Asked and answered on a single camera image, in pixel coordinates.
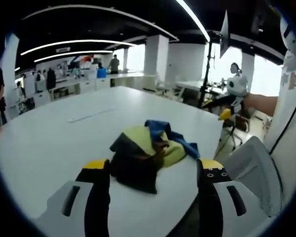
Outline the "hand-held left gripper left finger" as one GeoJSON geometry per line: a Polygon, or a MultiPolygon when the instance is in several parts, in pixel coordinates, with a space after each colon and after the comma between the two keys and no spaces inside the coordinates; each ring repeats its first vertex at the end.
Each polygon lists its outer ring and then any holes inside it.
{"type": "Polygon", "coordinates": [[[109,189],[109,160],[89,162],[47,200],[36,226],[47,237],[109,236],[109,189]]]}

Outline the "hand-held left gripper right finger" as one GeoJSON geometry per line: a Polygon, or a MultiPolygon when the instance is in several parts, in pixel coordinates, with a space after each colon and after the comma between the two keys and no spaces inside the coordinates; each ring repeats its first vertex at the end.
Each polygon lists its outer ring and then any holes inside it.
{"type": "Polygon", "coordinates": [[[215,160],[197,160],[202,237],[246,237],[259,225],[259,200],[215,160]]]}

